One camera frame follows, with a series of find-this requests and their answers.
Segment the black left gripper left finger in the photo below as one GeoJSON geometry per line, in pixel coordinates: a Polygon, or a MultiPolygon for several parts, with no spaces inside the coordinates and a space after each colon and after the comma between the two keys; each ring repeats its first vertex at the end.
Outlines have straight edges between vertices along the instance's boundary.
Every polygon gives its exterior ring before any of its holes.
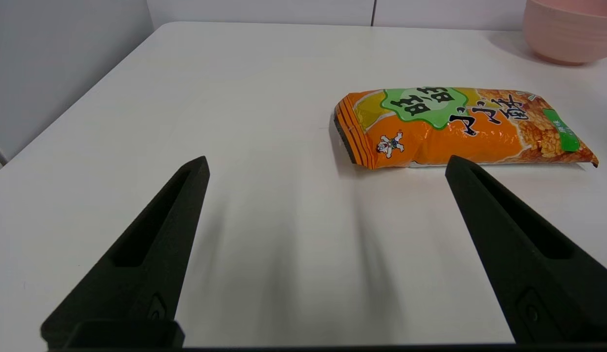
{"type": "Polygon", "coordinates": [[[42,323],[49,350],[182,347],[175,315],[209,178],[205,156],[176,171],[42,323]]]}

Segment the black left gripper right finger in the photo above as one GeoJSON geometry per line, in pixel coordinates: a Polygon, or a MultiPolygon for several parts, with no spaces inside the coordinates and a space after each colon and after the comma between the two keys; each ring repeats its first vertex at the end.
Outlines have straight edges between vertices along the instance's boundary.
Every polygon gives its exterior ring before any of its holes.
{"type": "Polygon", "coordinates": [[[607,268],[482,167],[446,179],[519,345],[607,345],[607,268]]]}

